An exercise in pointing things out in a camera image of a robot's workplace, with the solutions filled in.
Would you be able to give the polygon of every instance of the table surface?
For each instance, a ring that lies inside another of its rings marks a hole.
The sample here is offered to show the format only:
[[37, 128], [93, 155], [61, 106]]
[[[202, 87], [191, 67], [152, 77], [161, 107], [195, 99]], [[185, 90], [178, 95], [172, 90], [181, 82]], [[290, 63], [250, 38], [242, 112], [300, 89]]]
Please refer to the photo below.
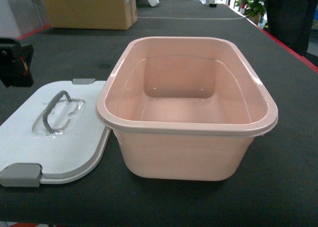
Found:
[[22, 40], [34, 46], [35, 84], [0, 87], [0, 124], [47, 83], [106, 80], [128, 43], [147, 36], [217, 37], [235, 43], [275, 100], [277, 126], [255, 138], [236, 173], [219, 182], [138, 177], [125, 166], [111, 133], [99, 165], [80, 180], [0, 187], [0, 221], [317, 226], [318, 74], [223, 4], [210, 8], [199, 0], [162, 0], [151, 8], [139, 0], [138, 21], [127, 31], [46, 29]]

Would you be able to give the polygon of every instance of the green leaves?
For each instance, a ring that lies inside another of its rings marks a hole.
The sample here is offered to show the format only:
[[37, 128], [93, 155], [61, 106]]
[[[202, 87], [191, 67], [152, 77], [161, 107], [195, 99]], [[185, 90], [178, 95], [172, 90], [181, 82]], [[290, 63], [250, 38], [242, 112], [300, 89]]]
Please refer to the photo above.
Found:
[[266, 12], [265, 2], [266, 0], [241, 0], [241, 3], [245, 4], [245, 15], [248, 17], [254, 17], [258, 14], [264, 16]]

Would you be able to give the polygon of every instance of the gray latch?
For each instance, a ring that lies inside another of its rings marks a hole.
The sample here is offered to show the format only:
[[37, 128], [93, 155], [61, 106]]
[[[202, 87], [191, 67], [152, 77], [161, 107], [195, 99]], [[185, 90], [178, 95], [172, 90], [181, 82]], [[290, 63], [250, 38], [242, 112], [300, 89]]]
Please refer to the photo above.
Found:
[[96, 81], [96, 79], [89, 79], [89, 78], [86, 78], [86, 79], [76, 79], [74, 78], [73, 81], [72, 81], [72, 84], [93, 84], [94, 82]]
[[39, 187], [41, 172], [39, 164], [12, 164], [0, 172], [0, 184], [5, 187]]

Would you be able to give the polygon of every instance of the plastic storage bin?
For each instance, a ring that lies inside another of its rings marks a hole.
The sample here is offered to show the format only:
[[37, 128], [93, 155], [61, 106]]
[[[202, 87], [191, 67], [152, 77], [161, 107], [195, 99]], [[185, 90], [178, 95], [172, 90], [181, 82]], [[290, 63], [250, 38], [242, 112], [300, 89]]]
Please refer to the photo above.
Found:
[[275, 102], [238, 48], [198, 37], [131, 42], [96, 113], [136, 175], [209, 181], [230, 177], [254, 137], [278, 120]]

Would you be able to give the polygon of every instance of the lid handle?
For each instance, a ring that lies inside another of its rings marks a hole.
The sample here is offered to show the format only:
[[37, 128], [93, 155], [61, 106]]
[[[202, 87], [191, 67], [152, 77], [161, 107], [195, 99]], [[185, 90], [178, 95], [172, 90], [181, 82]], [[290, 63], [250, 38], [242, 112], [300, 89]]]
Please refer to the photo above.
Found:
[[72, 102], [70, 95], [65, 90], [62, 90], [53, 97], [53, 99], [50, 101], [50, 103], [48, 104], [48, 106], [44, 110], [43, 118], [42, 118], [43, 124], [44, 124], [46, 130], [49, 131], [49, 133], [58, 132], [58, 130], [52, 129], [51, 126], [49, 125], [48, 116], [52, 112], [52, 110], [54, 109], [55, 105], [60, 101], [60, 99], [64, 95], [66, 96], [66, 99], [68, 100], [68, 102]]

